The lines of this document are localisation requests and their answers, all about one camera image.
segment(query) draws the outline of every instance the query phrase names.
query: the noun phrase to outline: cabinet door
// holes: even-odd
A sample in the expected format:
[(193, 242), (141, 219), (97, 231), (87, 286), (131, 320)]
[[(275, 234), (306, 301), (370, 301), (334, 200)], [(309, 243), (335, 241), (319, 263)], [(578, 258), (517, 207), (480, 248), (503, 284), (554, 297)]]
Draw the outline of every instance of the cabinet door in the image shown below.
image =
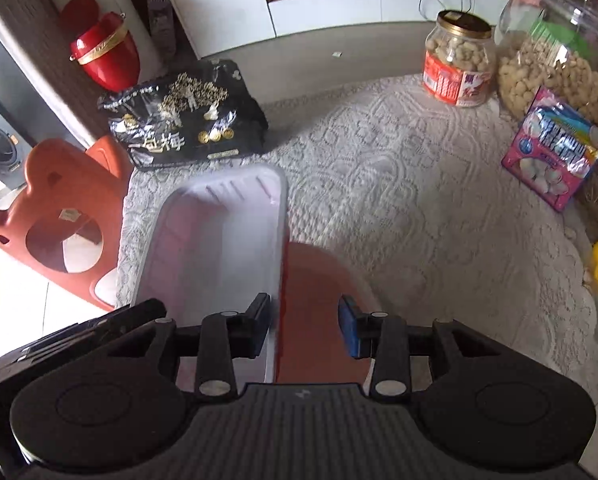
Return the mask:
[(278, 36), (381, 22), (381, 0), (279, 0), (270, 3)]
[(463, 9), (476, 14), (490, 25), (498, 23), (508, 0), (381, 0), (382, 22), (434, 22), (444, 9)]
[(198, 57), (275, 37), (266, 0), (171, 0)]

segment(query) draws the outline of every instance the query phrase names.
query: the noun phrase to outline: clear plastic container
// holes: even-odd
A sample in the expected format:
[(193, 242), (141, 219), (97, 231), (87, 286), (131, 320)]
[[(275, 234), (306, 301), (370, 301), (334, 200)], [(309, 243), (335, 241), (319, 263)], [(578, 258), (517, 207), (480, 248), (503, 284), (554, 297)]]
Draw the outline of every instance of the clear plastic container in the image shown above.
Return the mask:
[(426, 38), (424, 85), (448, 104), (478, 106), (490, 92), (495, 57), (488, 22), (468, 12), (442, 10)]
[[(244, 312), (260, 292), (276, 320), (255, 359), (234, 360), (237, 387), (274, 380), (288, 184), (267, 164), (204, 173), (163, 202), (132, 303), (159, 298), (179, 326), (215, 312)], [(177, 386), (194, 388), (196, 358), (179, 366)]]
[(598, 126), (595, 0), (510, 0), (495, 43), (498, 94), (515, 119), (545, 85)]

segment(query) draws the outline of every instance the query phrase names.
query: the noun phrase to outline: red label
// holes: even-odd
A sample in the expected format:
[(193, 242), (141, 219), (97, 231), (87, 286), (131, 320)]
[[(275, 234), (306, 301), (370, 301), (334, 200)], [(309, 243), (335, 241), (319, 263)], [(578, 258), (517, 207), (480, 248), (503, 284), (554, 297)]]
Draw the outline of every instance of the red label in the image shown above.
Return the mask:
[(474, 106), (488, 95), (490, 73), (464, 72), (448, 66), (426, 51), (423, 82), (437, 99), (456, 106)]

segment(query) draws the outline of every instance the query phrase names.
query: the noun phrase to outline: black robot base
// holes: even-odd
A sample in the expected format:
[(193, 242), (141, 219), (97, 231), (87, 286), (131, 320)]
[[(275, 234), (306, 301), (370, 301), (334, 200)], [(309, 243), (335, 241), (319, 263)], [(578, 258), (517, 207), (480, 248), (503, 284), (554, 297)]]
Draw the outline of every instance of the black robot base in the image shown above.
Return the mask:
[[(456, 321), (409, 326), (347, 296), (338, 312), (350, 356), (375, 359), (368, 394), (359, 384), (239, 394), (232, 359), (261, 351), (266, 294), (201, 326), (178, 328), (151, 300), (55, 336), (36, 371), (2, 371), (0, 467), (21, 480), (590, 478), (576, 463), (594, 405), (573, 381)], [(415, 355), (433, 378), (420, 392)], [(194, 393), (174, 384), (182, 356), (197, 357)]]

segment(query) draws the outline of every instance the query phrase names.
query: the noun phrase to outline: black snack bag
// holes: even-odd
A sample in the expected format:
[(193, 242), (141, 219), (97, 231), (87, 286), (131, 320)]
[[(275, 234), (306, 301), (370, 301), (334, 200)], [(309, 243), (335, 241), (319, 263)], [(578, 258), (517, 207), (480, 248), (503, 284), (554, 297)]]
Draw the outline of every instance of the black snack bag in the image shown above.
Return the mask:
[(112, 135), (139, 170), (263, 152), (268, 121), (229, 59), (102, 95)]

